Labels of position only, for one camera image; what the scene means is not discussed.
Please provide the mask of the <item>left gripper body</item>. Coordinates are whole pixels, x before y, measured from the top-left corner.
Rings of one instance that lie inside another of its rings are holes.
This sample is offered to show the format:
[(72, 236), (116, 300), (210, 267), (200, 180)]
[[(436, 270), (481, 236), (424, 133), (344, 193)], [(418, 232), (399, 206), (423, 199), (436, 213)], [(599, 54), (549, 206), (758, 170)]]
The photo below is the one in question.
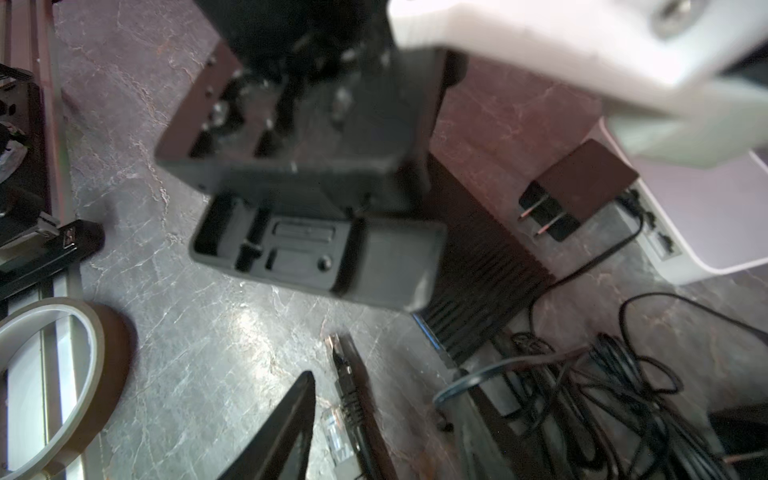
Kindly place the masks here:
[(155, 149), (195, 190), (299, 216), (399, 214), (463, 55), (395, 44), (383, 1), (201, 1), (219, 43)]

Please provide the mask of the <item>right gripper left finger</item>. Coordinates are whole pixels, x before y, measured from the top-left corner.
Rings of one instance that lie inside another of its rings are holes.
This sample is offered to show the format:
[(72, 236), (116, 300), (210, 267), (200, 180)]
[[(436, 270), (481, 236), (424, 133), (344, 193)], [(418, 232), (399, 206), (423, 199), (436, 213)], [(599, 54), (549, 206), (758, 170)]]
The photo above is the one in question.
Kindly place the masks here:
[(315, 406), (315, 378), (304, 371), (218, 479), (305, 479)]

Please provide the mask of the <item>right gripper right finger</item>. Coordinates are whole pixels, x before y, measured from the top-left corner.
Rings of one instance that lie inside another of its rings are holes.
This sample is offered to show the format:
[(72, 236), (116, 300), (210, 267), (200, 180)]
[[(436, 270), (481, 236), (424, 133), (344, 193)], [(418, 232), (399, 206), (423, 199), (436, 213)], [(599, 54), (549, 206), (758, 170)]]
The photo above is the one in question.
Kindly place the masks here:
[(446, 401), (464, 479), (550, 479), (536, 452), (526, 446), (480, 387)]

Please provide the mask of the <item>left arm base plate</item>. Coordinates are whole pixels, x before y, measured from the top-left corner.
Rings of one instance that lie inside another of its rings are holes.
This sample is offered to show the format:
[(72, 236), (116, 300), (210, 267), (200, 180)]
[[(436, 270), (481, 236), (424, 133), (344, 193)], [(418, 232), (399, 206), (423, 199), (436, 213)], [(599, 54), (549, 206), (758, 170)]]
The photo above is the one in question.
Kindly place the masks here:
[(31, 72), (1, 64), (1, 184), (50, 209), (42, 94)]

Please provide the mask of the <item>black power adapter with cable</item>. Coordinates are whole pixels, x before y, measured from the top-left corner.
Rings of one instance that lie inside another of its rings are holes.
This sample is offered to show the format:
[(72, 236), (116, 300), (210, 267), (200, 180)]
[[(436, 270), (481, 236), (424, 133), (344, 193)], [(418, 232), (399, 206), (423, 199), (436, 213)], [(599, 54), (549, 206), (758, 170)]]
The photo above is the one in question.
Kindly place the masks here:
[(667, 398), (683, 389), (666, 364), (639, 355), (626, 325), (586, 346), (556, 352), (531, 332), (518, 332), (517, 352), (458, 377), (433, 399), (446, 401), (478, 386), (552, 474), (580, 479), (727, 479), (724, 457), (677, 413)]

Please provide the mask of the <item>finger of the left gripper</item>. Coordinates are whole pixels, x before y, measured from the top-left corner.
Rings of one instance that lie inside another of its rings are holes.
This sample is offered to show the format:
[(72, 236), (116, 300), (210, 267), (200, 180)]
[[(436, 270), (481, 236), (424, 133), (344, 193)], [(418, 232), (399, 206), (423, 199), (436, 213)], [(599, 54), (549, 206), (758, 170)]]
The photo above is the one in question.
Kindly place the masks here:
[(221, 195), (209, 202), (189, 253), (240, 279), (416, 312), (433, 296), (446, 241), (441, 222), (315, 219)]

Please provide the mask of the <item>black network switch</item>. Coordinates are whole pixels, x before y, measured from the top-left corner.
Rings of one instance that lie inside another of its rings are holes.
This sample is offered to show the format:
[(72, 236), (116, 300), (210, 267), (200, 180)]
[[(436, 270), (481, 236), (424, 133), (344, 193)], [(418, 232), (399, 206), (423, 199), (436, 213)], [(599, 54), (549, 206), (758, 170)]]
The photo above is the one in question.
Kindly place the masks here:
[(554, 275), (435, 157), (421, 214), (447, 227), (432, 299), (416, 315), (443, 362), (457, 368), (554, 281)]

